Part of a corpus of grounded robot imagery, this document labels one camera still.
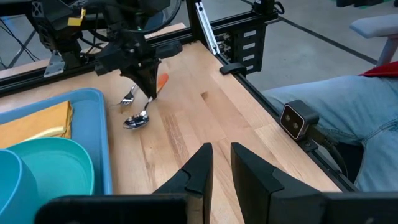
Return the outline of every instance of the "wooden table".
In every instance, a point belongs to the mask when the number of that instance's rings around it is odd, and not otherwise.
[[[123,121],[140,112],[147,98],[138,91],[135,102],[123,113],[120,107],[111,106],[133,84],[117,71],[100,77],[90,72],[0,98],[0,112],[78,88],[101,90],[106,100],[116,194],[150,194],[171,178],[204,142],[211,142],[212,223],[243,222],[232,180],[231,142],[240,142],[318,190],[339,191],[232,75],[221,75],[220,67],[201,43],[184,45],[182,53],[163,60],[159,73],[167,72],[170,80],[148,107],[150,123],[135,131],[123,129]]]

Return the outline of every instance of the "fork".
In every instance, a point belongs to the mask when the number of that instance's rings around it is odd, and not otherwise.
[[[134,101],[134,90],[136,89],[137,85],[133,85],[129,91],[129,93],[120,101],[120,103],[115,104],[117,105],[130,105]]]

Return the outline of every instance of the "spoon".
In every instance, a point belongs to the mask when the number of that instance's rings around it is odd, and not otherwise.
[[[115,104],[117,105],[130,105],[134,101],[134,90],[136,89],[137,85],[133,85],[129,91],[129,93],[120,101],[120,103]]]
[[[159,81],[157,82],[157,93],[161,91],[163,86],[167,83],[169,80],[169,75],[167,73],[163,73]],[[134,116],[129,117],[125,122],[123,123],[123,127],[126,129],[138,129],[143,126],[145,126],[149,122],[149,115],[147,113],[147,107],[150,102],[152,102],[153,97],[149,97],[148,102],[145,104],[144,109],[139,114],[136,114]]]

